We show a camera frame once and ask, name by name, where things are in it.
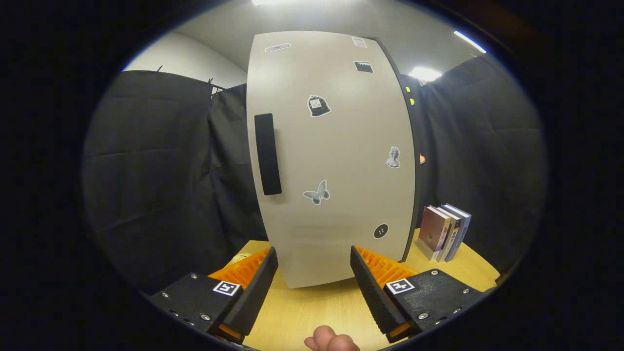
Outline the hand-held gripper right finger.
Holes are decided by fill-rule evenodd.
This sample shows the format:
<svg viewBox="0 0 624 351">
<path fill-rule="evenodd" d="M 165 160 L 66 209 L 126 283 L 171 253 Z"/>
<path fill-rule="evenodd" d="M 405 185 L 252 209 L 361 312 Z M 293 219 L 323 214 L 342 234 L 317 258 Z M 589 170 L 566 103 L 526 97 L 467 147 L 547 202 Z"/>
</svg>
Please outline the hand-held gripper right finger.
<svg viewBox="0 0 624 351">
<path fill-rule="evenodd" d="M 441 269 L 417 273 L 356 245 L 351 246 L 350 267 L 377 327 L 390 344 L 437 329 L 488 295 Z"/>
</svg>

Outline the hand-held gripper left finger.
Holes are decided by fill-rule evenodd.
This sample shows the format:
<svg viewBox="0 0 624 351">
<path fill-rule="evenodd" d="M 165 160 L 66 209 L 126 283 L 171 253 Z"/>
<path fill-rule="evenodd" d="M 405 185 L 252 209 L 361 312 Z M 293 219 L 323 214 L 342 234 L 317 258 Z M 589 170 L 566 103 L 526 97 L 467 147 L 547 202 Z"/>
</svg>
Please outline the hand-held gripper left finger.
<svg viewBox="0 0 624 351">
<path fill-rule="evenodd" d="M 243 344 L 277 269 L 275 248 L 269 247 L 209 275 L 188 273 L 147 299 L 194 331 Z"/>
</svg>

